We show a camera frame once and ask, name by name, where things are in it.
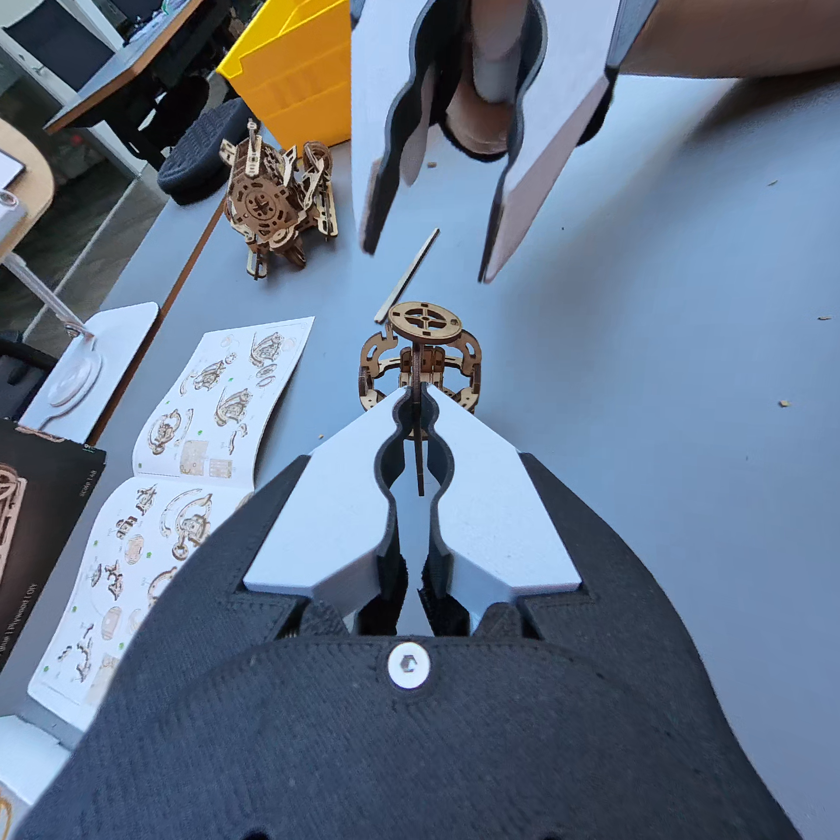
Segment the white cardboard tray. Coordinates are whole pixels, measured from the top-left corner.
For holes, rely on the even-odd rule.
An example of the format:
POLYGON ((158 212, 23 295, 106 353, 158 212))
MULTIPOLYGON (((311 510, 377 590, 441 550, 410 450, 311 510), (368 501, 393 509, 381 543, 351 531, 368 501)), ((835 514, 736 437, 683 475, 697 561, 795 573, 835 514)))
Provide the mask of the white cardboard tray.
POLYGON ((70 751, 16 716, 1 717, 1 838, 14 836, 60 772, 70 751))

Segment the black textured cushion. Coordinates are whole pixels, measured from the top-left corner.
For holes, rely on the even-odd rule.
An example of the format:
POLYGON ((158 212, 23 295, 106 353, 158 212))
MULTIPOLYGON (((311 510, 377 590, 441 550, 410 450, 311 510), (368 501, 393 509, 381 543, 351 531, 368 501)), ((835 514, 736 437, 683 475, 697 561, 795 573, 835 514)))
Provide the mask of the black textured cushion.
POLYGON ((157 183, 162 192, 181 206, 213 195, 229 177, 229 166, 219 156, 222 142, 237 145, 246 139, 251 116, 242 98, 203 112, 160 168, 157 183))

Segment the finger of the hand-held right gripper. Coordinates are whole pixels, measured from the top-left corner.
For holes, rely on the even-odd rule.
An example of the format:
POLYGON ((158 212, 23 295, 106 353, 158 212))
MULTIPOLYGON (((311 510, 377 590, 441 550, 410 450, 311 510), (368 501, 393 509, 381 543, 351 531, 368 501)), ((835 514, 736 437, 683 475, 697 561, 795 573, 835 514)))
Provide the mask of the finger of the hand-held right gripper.
POLYGON ((372 255, 400 182, 424 162, 434 91, 431 59, 417 68, 416 37, 433 2, 370 1, 351 36, 353 212, 372 255))
POLYGON ((507 165, 490 210, 479 281, 519 247, 607 90, 618 1, 536 2, 524 45, 534 57, 514 103, 507 165))

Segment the open instruction booklet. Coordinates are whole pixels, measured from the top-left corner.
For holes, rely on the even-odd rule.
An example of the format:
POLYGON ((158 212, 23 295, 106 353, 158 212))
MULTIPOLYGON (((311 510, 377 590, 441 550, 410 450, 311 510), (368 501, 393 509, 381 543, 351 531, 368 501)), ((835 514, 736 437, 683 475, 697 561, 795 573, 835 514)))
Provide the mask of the open instruction booklet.
POLYGON ((92 525, 74 590, 28 684, 72 727, 94 718, 125 649, 178 570, 255 489, 261 437, 314 318, 207 332, 92 525))

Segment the person's right forearm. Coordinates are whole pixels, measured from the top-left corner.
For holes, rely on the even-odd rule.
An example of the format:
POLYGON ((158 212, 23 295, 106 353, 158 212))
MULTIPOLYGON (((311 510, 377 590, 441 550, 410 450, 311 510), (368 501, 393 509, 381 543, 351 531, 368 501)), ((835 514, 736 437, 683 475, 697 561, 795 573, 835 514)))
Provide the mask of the person's right forearm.
POLYGON ((659 1, 621 71, 759 78, 838 63, 838 1, 659 1))

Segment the instruction sheet on stand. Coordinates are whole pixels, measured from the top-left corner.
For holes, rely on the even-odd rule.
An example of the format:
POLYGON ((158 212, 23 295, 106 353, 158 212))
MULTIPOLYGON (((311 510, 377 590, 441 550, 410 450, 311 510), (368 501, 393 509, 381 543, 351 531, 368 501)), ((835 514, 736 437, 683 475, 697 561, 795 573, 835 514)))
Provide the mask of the instruction sheet on stand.
POLYGON ((26 164, 26 172, 2 191, 2 266, 45 303, 71 336, 69 347, 57 360, 24 342, 2 340, 2 356, 16 356, 35 369, 15 384, 9 384, 8 374, 2 373, 2 402, 10 409, 2 415, 85 444, 160 310, 156 303, 144 302, 100 311, 83 322, 37 278, 14 247, 51 204, 54 178, 36 146, 5 121, 1 122, 1 149, 26 164))

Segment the finished wooden submarine model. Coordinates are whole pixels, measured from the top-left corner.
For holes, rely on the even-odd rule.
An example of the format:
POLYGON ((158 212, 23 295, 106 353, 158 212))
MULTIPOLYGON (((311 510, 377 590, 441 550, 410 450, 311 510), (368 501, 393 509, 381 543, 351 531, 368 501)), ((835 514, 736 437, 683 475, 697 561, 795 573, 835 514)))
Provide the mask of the finished wooden submarine model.
POLYGON ((298 149, 276 149, 259 135, 257 122, 248 121, 248 138, 238 145, 224 140, 220 157, 230 166, 224 212, 233 229, 244 236, 250 250, 247 271, 266 277, 270 253, 285 256, 299 268, 307 264, 299 236, 315 227, 325 238, 338 235, 331 173, 333 158, 319 141, 298 149))

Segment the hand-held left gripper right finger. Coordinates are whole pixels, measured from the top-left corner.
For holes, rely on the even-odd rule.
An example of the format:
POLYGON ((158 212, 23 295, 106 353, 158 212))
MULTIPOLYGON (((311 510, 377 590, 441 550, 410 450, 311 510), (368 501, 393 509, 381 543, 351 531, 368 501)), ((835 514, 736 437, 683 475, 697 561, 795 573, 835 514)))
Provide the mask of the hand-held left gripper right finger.
POLYGON ((436 386, 423 387, 430 507, 422 603, 433 633, 468 635, 496 603, 581 585, 519 452, 436 386))

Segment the small round wooden gear model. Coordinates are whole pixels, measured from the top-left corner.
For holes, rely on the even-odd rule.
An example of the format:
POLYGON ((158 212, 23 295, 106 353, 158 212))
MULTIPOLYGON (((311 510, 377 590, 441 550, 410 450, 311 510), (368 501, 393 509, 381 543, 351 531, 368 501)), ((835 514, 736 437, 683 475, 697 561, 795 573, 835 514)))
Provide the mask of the small round wooden gear model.
POLYGON ((421 385, 435 385, 473 413, 480 399, 480 345, 450 310, 424 301, 397 302, 385 315, 384 332, 370 336, 360 352, 359 395, 365 411, 385 399, 374 383, 391 370, 399 371, 399 386, 412 391, 407 436, 414 442, 417 488, 423 496, 421 385))

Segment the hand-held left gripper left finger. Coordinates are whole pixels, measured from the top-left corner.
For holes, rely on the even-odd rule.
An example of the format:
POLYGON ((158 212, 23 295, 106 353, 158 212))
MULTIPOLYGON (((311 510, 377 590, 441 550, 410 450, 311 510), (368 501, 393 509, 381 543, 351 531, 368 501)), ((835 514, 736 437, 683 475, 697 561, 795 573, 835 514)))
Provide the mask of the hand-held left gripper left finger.
POLYGON ((244 585, 356 613, 355 630, 395 635, 407 588, 391 486, 405 468, 411 390, 397 389, 315 449, 244 585))

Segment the grey background desk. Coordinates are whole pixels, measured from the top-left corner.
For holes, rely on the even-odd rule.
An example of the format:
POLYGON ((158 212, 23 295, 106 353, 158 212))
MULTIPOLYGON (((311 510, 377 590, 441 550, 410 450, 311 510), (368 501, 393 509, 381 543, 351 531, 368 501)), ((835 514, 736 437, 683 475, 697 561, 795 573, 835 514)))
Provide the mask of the grey background desk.
POLYGON ((120 48, 47 122, 48 134, 106 123, 122 142, 139 136, 153 99, 192 72, 215 69, 233 40, 232 2, 190 1, 155 33, 120 48))

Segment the yellow plastic bin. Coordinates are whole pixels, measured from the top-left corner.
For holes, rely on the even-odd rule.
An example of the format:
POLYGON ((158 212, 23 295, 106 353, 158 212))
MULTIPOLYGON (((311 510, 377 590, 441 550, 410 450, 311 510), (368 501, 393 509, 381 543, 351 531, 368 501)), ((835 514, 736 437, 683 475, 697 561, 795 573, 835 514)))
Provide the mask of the yellow plastic bin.
POLYGON ((268 1, 217 67, 284 149, 351 137, 348 1, 268 1))

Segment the thin wooden stick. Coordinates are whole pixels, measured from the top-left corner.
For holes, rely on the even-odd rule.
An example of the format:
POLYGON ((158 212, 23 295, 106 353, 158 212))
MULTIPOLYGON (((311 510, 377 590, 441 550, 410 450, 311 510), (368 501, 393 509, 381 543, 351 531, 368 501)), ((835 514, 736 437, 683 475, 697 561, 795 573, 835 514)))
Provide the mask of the thin wooden stick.
POLYGON ((399 279, 399 281, 396 282, 394 288, 389 293, 388 297, 385 299, 385 301, 382 303, 379 310, 375 314, 375 316, 374 316, 374 322, 375 323, 383 324, 383 322, 386 320, 388 312, 400 300, 400 298, 401 298, 402 294, 404 293, 404 291, 406 290, 408 284, 414 278, 415 274, 417 273, 418 268, 420 267, 420 265, 424 261, 425 257, 427 256, 427 253, 432 248, 434 242, 436 241, 437 237, 439 236, 439 233, 440 233, 440 229, 439 229, 439 227, 436 227, 433 230, 433 232, 428 236, 426 241, 423 243, 423 246, 417 252, 417 254, 413 258, 409 267, 403 273, 403 275, 399 279))

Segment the person's right hand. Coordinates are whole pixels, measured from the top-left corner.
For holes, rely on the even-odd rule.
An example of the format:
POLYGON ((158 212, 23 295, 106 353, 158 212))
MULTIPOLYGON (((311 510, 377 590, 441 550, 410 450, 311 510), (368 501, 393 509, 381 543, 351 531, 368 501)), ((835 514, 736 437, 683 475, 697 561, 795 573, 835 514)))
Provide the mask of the person's right hand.
POLYGON ((422 144, 438 125, 470 158, 514 157, 522 132, 518 96, 542 58, 542 12, 539 2, 428 2, 416 35, 428 59, 422 144))

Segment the black model kit box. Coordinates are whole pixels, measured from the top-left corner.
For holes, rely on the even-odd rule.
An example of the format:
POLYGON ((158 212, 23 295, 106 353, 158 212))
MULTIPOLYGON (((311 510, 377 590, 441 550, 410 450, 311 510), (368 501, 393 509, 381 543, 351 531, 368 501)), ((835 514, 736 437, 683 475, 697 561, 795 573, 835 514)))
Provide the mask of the black model kit box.
POLYGON ((1 421, 1 666, 106 464, 103 450, 1 421))

